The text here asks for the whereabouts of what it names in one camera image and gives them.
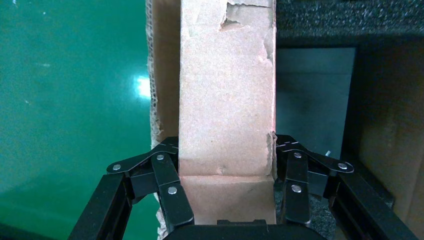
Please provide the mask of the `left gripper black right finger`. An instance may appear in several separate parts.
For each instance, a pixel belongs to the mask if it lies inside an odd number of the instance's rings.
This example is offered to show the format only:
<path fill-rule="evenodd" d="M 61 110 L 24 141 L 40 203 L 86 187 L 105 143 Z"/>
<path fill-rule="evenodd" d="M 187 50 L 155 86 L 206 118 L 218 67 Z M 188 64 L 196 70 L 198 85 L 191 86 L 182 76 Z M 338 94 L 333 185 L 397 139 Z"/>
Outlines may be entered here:
<path fill-rule="evenodd" d="M 309 227 L 310 195 L 317 195 L 349 240 L 417 239 L 350 162 L 310 151 L 289 135 L 277 135 L 275 150 L 283 223 Z"/>

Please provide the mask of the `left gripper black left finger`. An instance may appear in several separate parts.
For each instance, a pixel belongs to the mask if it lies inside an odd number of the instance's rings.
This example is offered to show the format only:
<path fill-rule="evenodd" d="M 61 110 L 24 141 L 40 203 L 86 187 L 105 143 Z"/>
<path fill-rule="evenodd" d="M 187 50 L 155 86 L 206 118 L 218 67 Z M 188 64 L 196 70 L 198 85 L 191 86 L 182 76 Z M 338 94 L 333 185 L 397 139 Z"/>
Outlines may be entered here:
<path fill-rule="evenodd" d="M 69 235 L 70 240 L 121 240 L 133 205 L 156 193 L 168 233 L 195 222 L 178 175 L 178 137 L 110 164 Z"/>

